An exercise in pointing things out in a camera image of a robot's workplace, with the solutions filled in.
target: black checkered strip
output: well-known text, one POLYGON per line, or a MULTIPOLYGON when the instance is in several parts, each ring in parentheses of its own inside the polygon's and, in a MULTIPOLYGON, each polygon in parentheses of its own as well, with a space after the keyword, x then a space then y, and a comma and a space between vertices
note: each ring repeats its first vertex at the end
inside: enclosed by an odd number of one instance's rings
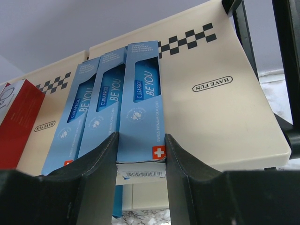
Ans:
POLYGON ((195 48, 198 46, 198 40, 200 39, 203 39, 205 38, 206 39, 206 42, 211 42, 211 41, 214 41, 217 39, 217 36, 216 34, 211 34, 211 35, 205 35, 205 32, 207 30, 210 30, 210 29, 213 29, 213 26, 212 26, 212 23, 208 23, 203 27, 203 31, 200 32, 200 33, 195 33, 195 30, 189 30, 186 32, 185 34, 185 38, 183 39, 180 39, 178 40, 178 37, 177 36, 174 36, 174 37, 170 37, 169 38, 169 43, 166 44, 166 45, 162 45, 162 42, 159 41, 158 42, 158 47, 159 47, 159 58, 161 59, 163 57, 163 53, 164 52, 167 52, 169 51, 170 52, 170 55, 174 55, 174 54, 177 54, 179 53, 179 50, 180 50, 180 46, 183 46, 183 45, 187 45, 187 49, 192 49, 192 48, 195 48), (188 39, 191 39, 189 37, 194 37, 193 41, 191 42, 188 42, 188 39))
POLYGON ((51 80, 46 81, 45 84, 41 87, 41 84, 36 87, 39 88, 44 94, 52 94, 60 87, 60 90, 67 87, 68 82, 66 79, 71 76, 71 72, 66 73, 65 76, 58 76, 54 79, 54 82, 51 80))

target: black metal frame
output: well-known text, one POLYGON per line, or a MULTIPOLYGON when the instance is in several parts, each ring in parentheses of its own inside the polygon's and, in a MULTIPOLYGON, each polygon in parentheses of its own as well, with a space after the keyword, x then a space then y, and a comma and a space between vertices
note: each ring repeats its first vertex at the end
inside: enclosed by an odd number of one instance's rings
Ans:
MULTIPOLYGON (((293 125, 276 118, 292 158, 300 158, 300 4, 295 1, 273 0, 293 125)), ((234 17, 237 36, 257 75, 245 5, 242 0, 222 3, 234 17)), ((118 133, 111 134, 99 147, 48 176, 0 171, 1 224, 109 224, 118 138, 118 133)), ((299 223, 300 172, 269 168, 221 173, 186 152, 169 134, 165 145, 172 225, 299 223)))

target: white cross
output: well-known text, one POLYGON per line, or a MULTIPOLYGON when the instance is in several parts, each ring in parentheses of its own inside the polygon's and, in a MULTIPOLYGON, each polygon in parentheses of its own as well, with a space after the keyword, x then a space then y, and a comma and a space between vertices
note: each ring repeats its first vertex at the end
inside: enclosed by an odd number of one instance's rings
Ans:
POLYGON ((161 155, 164 153, 165 151, 162 151, 161 148, 158 148, 157 151, 154 152, 154 154, 157 155, 158 158, 161 158, 161 155))

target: white barcode label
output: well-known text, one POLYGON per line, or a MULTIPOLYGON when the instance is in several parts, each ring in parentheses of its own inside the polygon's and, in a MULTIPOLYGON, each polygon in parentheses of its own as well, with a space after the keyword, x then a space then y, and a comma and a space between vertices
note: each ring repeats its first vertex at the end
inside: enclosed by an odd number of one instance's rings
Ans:
POLYGON ((163 177, 162 172, 126 172, 127 177, 163 177))

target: floor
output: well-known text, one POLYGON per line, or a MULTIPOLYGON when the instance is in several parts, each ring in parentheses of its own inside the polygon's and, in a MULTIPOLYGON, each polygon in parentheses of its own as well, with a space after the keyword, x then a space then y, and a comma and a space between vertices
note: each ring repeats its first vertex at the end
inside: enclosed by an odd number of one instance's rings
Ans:
MULTIPOLYGON (((281 116, 288 122, 292 122, 289 108, 288 96, 285 80, 261 83, 263 92, 274 113, 281 116)), ((300 159, 290 160, 286 166, 278 167, 278 170, 298 170, 300 169, 300 159)), ((122 218, 112 220, 112 225, 170 225, 169 210, 142 210, 135 212, 124 212, 122 218)))

